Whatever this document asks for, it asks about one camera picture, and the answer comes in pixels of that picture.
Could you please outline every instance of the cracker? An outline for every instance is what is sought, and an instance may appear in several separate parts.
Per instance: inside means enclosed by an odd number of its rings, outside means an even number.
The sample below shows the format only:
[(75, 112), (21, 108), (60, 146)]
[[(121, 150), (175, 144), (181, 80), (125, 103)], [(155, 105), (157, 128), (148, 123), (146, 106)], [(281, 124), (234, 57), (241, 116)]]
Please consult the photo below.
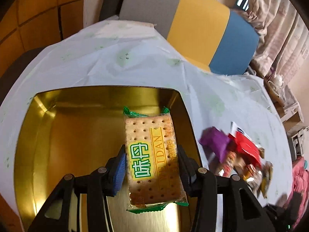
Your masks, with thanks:
[(143, 207), (183, 198), (171, 116), (128, 118), (125, 129), (131, 204)]

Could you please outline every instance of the white tablecloth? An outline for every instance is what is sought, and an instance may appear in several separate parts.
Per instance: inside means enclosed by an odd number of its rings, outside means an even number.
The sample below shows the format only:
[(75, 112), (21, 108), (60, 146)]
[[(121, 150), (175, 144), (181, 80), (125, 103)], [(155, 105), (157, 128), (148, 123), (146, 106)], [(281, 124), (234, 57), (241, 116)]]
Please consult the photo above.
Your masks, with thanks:
[[(153, 27), (130, 21), (102, 21), (44, 49), (17, 79), (0, 107), (0, 193), (18, 213), (14, 196), (14, 155), (32, 97), (42, 91), (91, 85), (173, 88), (180, 92), (198, 140), (215, 126), (225, 133), (236, 122), (265, 148), (273, 163), (268, 199), (276, 203), (291, 192), (292, 162), (280, 118), (261, 79), (218, 76), (188, 63)], [(214, 158), (205, 156), (204, 167)], [(222, 227), (218, 198), (217, 229)]]

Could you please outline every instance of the metal tray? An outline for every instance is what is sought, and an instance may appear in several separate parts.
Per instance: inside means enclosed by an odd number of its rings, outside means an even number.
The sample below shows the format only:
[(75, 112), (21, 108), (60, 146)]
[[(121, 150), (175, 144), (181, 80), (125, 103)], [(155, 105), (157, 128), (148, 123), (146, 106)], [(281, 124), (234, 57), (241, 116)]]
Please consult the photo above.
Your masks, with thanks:
[[(191, 122), (178, 92), (122, 86), (75, 87), (37, 94), (21, 127), (14, 165), (16, 202), (25, 231), (60, 179), (81, 176), (104, 166), (125, 142), (123, 107), (159, 114), (171, 109), (177, 144), (200, 162)], [(81, 197), (81, 228), (87, 232), (87, 195)], [(189, 207), (169, 204), (163, 211), (126, 211), (126, 178), (121, 191), (108, 198), (114, 231), (189, 231), (196, 200)]]

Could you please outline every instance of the transparent snack wrapper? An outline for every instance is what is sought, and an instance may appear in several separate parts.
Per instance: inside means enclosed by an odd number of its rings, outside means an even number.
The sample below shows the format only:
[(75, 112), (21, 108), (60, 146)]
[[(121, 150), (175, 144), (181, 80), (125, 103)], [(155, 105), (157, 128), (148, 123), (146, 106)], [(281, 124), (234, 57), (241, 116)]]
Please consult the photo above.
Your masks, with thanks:
[(132, 213), (188, 206), (178, 166), (177, 145), (168, 108), (145, 115), (124, 108), (127, 175)]

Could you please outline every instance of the purple snack package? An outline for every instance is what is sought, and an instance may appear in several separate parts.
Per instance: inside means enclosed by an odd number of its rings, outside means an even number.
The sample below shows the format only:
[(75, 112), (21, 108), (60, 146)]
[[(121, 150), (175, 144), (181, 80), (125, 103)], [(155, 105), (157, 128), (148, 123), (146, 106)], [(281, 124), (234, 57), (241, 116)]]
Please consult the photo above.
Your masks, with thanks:
[(202, 146), (211, 148), (222, 163), (227, 153), (227, 145), (230, 141), (231, 139), (224, 132), (219, 131), (213, 126), (203, 131), (199, 142)]

